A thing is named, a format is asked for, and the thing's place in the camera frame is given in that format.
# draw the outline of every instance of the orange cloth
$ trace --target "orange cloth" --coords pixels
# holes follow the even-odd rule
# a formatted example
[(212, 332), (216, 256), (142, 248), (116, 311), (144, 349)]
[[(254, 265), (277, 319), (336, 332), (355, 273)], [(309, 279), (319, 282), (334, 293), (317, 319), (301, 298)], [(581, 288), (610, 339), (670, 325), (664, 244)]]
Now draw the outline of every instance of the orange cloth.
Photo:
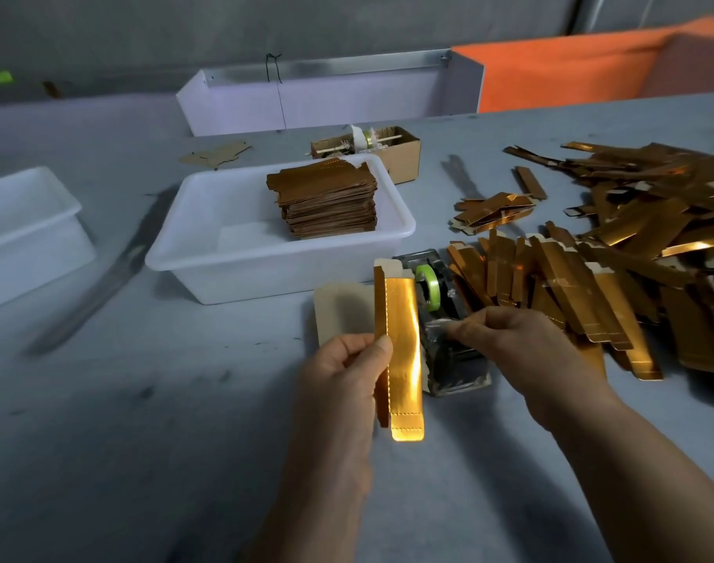
[(479, 112), (496, 112), (635, 98), (664, 44), (680, 32), (714, 36), (714, 17), (680, 26), (453, 50), (485, 66)]

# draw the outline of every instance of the right hand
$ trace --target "right hand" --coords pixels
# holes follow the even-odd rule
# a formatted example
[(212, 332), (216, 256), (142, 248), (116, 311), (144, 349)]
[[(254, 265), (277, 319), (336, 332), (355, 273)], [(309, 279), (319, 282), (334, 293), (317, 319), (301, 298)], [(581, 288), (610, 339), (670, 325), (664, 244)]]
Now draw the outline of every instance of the right hand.
[(547, 316), (490, 306), (448, 325), (448, 335), (487, 356), (526, 399), (531, 416), (551, 429), (553, 414), (613, 398), (607, 384)]

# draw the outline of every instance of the cardboard box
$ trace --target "cardboard box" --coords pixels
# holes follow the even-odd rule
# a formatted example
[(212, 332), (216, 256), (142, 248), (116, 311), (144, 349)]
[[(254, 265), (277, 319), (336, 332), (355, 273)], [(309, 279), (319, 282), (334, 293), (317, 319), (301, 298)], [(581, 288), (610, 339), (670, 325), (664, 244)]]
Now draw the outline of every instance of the cardboard box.
[[(417, 179), (419, 176), (419, 155), (422, 141), (413, 134), (405, 131), (400, 126), (379, 128), (376, 129), (376, 133), (378, 135), (378, 139), (396, 136), (397, 134), (402, 136), (397, 140), (389, 140), (386, 142), (388, 145), (387, 148), (371, 152), (371, 154), (374, 154), (383, 160), (385, 169), (388, 170), (388, 174), (390, 174), (390, 179), (393, 180), (393, 183), (402, 184), (406, 181)], [(354, 144), (352, 134), (344, 134), (343, 136), (335, 136), (334, 138), (326, 138), (325, 140), (311, 142), (310, 153), (316, 160), (320, 158), (333, 158), (334, 156), (341, 156), (342, 154), (340, 152), (318, 154), (317, 150), (336, 148), (344, 141)]]

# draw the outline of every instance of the tape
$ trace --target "tape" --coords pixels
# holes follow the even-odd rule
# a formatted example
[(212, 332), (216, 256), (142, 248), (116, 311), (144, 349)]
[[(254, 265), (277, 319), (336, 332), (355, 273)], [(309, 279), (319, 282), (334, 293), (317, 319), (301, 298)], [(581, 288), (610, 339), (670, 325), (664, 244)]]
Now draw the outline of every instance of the tape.
[(417, 282), (425, 281), (427, 290), (429, 291), (429, 300), (425, 300), (425, 306), (428, 311), (435, 312), (440, 309), (440, 283), (438, 277), (430, 265), (419, 265), (414, 272), (414, 278)]

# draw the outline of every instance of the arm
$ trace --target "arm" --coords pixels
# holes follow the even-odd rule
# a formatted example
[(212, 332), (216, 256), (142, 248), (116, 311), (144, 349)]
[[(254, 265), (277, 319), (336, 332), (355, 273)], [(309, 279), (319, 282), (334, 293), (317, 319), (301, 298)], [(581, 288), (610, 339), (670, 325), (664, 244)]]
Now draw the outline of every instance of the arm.
[(353, 561), (372, 484), (373, 393), (393, 352), (372, 338), (335, 338), (305, 365), (279, 494), (246, 563)]
[(450, 334), (497, 363), (553, 434), (615, 561), (714, 561), (714, 482), (626, 406), (548, 318), (486, 308)]

